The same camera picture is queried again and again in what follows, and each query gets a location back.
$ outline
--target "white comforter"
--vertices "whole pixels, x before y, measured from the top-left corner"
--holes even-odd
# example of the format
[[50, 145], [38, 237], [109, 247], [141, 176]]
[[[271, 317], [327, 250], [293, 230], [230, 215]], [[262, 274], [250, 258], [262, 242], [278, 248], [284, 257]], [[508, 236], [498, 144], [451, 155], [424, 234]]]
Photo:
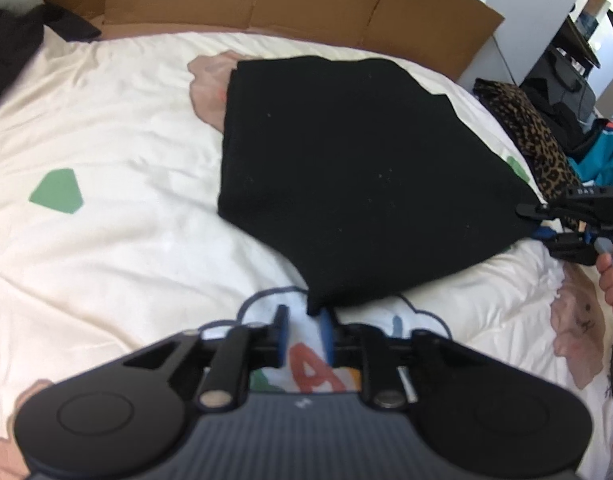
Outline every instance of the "white comforter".
[[[47, 29], [42, 51], [0, 106], [1, 438], [10, 438], [7, 418], [16, 399], [38, 380], [62, 380], [180, 330], [228, 324], [242, 305], [240, 319], [267, 320], [276, 304], [288, 304], [290, 357], [302, 366], [321, 356], [296, 270], [216, 214], [222, 138], [193, 114], [186, 65], [227, 49], [261, 57], [371, 56], [242, 34], [68, 44]], [[447, 94], [493, 152], [515, 158], [529, 173], [499, 124], [467, 92], [396, 61], [430, 92]], [[74, 171], [84, 202], [77, 212], [29, 201], [48, 172], [64, 168]], [[554, 351], [550, 305], [563, 278], [561, 263], [540, 243], [523, 241], [402, 298], [340, 316], [388, 334], [430, 328], [574, 390], [595, 423], [580, 473], [603, 478], [613, 445], [606, 396], [613, 317], [600, 301], [602, 371], [580, 389], [567, 358]], [[215, 326], [206, 336], [223, 332]], [[355, 387], [349, 370], [336, 377], [311, 386]], [[302, 386], [288, 370], [267, 372], [264, 380], [285, 390]]]

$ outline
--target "clothes pile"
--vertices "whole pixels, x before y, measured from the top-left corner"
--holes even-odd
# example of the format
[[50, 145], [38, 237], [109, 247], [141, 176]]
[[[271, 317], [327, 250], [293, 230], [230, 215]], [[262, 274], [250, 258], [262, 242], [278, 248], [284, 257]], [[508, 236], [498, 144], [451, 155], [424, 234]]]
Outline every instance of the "clothes pile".
[[606, 122], [584, 158], [571, 160], [571, 165], [584, 182], [613, 186], [613, 118]]
[[42, 46], [45, 25], [67, 41], [91, 41], [100, 35], [60, 6], [42, 0], [0, 0], [0, 99]]
[[504, 251], [537, 227], [518, 203], [538, 199], [394, 62], [240, 60], [230, 75], [218, 213], [294, 264], [309, 314]]
[[[473, 93], [522, 153], [546, 200], [555, 199], [568, 187], [581, 185], [566, 153], [522, 88], [478, 79]], [[565, 224], [577, 229], [577, 222]]]

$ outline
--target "leopard print fabric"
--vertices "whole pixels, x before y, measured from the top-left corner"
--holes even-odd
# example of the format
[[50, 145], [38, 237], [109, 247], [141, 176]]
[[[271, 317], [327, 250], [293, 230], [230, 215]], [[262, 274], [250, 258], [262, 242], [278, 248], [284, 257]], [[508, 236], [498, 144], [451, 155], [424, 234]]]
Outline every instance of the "leopard print fabric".
[[[581, 186], [560, 145], [520, 87], [478, 79], [473, 92], [520, 150], [546, 200], [567, 187]], [[576, 221], [563, 223], [577, 230]]]

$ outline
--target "black device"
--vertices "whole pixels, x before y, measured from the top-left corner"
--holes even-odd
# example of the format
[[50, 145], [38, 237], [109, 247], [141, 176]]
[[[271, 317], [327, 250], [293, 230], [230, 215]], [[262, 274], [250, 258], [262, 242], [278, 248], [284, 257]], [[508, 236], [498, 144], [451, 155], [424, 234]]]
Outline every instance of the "black device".
[[548, 204], [520, 204], [516, 213], [534, 220], [570, 218], [585, 223], [579, 232], [535, 236], [559, 260], [595, 265], [598, 256], [593, 246], [595, 240], [602, 237], [613, 241], [613, 186], [570, 187]]
[[577, 478], [592, 423], [575, 395], [431, 332], [320, 316], [360, 392], [248, 390], [252, 370], [284, 363], [280, 305], [271, 325], [178, 333], [31, 397], [14, 425], [29, 479]]

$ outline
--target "bed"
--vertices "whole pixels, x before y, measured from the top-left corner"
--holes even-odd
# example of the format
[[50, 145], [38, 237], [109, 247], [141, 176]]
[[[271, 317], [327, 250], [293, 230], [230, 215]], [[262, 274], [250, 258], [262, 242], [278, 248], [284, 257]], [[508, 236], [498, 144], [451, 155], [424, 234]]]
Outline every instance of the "bed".
[[[42, 49], [0, 104], [0, 480], [26, 466], [11, 425], [33, 393], [172, 333], [217, 337], [291, 311], [288, 363], [251, 378], [268, 391], [345, 391], [305, 284], [281, 255], [217, 215], [221, 134], [189, 99], [187, 64], [232, 50], [278, 58], [376, 54], [239, 33], [195, 32]], [[393, 59], [539, 191], [493, 117], [448, 78]], [[594, 268], [537, 241], [402, 295], [339, 311], [388, 335], [426, 328], [575, 392], [593, 418], [579, 473], [613, 470], [608, 389], [613, 316]]]

